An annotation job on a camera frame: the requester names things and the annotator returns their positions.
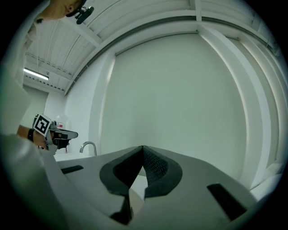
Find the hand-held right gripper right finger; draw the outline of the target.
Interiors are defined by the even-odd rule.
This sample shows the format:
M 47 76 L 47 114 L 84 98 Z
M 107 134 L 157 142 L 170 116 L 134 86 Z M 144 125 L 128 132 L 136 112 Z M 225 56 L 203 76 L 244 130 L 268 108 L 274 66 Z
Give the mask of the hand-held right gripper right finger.
M 229 194 L 245 213 L 257 201 L 241 183 L 215 166 L 200 159 L 155 147 L 143 147 L 146 153 L 158 153 L 179 164 L 182 178 L 167 195 L 146 198 L 135 216 L 136 230 L 220 230 L 232 223 L 229 216 L 210 192 Z

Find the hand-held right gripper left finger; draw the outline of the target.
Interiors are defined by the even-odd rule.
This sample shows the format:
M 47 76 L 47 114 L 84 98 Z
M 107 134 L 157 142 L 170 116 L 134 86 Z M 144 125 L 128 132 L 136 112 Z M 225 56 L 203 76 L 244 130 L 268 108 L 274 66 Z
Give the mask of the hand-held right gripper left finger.
M 131 189 L 143 165 L 142 146 L 58 164 L 72 230 L 143 229 L 143 201 Z

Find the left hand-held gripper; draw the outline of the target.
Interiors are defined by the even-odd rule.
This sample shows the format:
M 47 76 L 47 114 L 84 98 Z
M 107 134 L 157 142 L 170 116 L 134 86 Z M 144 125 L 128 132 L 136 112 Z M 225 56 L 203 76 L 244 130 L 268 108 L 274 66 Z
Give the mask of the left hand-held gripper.
M 67 153 L 68 139 L 78 137 L 77 132 L 61 129 L 56 121 L 43 114 L 35 116 L 33 129 L 44 138 L 44 144 L 39 148 L 52 151 L 53 154 L 60 149 L 64 149 L 64 153 Z

